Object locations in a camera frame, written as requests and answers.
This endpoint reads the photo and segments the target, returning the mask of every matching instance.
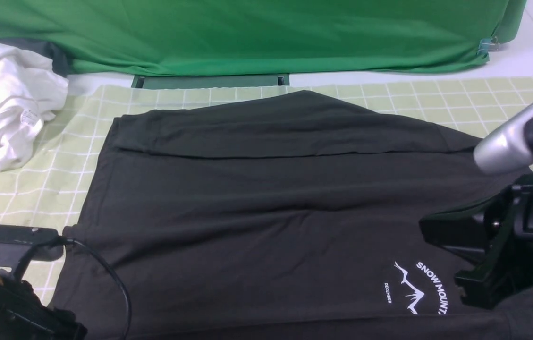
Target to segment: black cable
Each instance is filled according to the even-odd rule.
[[[102,258],[96,251],[94,251],[89,246],[85,245],[84,243],[81,243],[77,239],[72,238],[66,238],[65,242],[69,245],[77,245],[82,248],[84,248],[85,251],[87,251],[92,257],[94,257],[98,263],[100,263],[104,269],[111,275],[115,283],[118,285],[119,289],[121,289],[121,292],[124,293],[124,299],[126,299],[126,327],[124,328],[124,333],[122,334],[120,340],[126,340],[126,337],[128,337],[128,332],[130,331],[130,323],[132,323],[132,302],[130,301],[130,294],[128,294],[128,290],[126,289],[126,286],[124,286],[124,282],[117,276],[117,273],[111,268],[109,263]]]

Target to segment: black mechanical bracket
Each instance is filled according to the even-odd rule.
[[[496,196],[419,223],[427,243],[475,265],[455,275],[464,304],[493,308],[533,286],[533,174]]]
[[[22,280],[32,260],[63,256],[63,239],[54,229],[0,224],[0,340],[83,340],[87,329],[75,316],[46,308]]]

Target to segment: floor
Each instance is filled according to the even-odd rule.
[[[447,75],[406,75],[368,71],[304,73],[290,75],[291,86],[349,85],[385,82],[404,82],[412,80],[439,80],[456,78],[533,76],[533,0],[529,0],[520,30],[514,41],[503,46],[500,51],[491,53],[487,65],[469,71]],[[133,76],[121,73],[94,73],[91,75],[72,75],[71,94],[92,94],[102,84],[129,87]]]

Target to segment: green backdrop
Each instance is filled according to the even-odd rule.
[[[79,73],[448,72],[514,38],[526,0],[0,0],[0,37],[53,41]]]

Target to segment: dark gray cloth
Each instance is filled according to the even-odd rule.
[[[71,74],[71,66],[65,52],[52,42],[26,37],[1,37],[0,43],[41,54],[52,60],[52,71],[61,77]]]
[[[479,139],[311,92],[115,119],[79,223],[136,340],[533,340],[533,288],[486,311],[418,221],[496,194]],[[69,248],[53,305],[115,339],[121,293]]]

